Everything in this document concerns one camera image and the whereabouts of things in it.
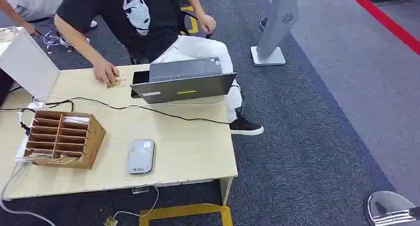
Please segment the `person's left hand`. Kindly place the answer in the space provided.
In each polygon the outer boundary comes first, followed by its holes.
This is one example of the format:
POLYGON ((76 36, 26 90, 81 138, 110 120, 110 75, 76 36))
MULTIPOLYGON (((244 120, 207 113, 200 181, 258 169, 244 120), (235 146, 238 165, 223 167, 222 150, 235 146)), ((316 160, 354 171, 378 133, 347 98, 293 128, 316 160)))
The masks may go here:
POLYGON ((205 13, 197 15, 201 29, 207 34, 212 34, 216 28, 215 19, 205 13))

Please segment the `person's right hand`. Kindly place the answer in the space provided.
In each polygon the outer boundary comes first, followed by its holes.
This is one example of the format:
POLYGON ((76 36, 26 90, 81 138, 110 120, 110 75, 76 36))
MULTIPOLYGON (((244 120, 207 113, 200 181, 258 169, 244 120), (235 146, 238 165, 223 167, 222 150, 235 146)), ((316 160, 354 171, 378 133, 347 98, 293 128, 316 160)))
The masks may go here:
POLYGON ((98 59, 92 62, 95 78, 108 87, 115 83, 115 79, 119 77, 119 70, 109 61, 98 59))

